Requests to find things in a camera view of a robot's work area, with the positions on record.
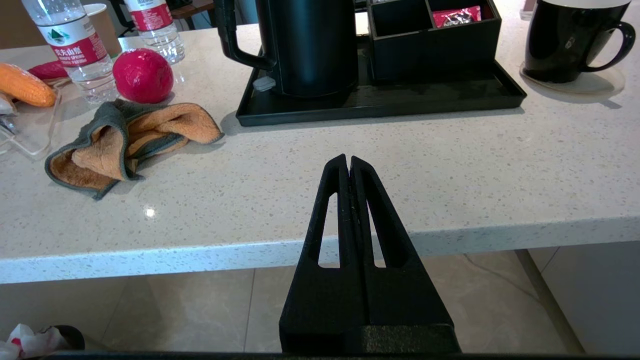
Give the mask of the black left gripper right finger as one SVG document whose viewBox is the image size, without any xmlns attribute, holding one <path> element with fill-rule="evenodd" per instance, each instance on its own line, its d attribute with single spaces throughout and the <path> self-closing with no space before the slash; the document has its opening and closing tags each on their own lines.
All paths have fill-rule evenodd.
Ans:
<svg viewBox="0 0 640 360">
<path fill-rule="evenodd" d="M 455 324 L 377 172 L 354 156 L 349 174 L 365 288 L 366 352 L 461 353 Z"/>
</svg>

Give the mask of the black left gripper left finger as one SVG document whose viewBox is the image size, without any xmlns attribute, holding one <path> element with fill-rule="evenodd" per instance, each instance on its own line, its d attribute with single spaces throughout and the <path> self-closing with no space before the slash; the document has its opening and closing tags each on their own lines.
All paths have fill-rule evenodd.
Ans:
<svg viewBox="0 0 640 360">
<path fill-rule="evenodd" d="M 331 196 L 337 197 L 338 268 L 319 264 Z M 355 243 L 350 176 L 344 154 L 323 168 L 306 237 L 279 319 L 285 353 L 347 353 L 362 325 L 361 265 Z"/>
</svg>

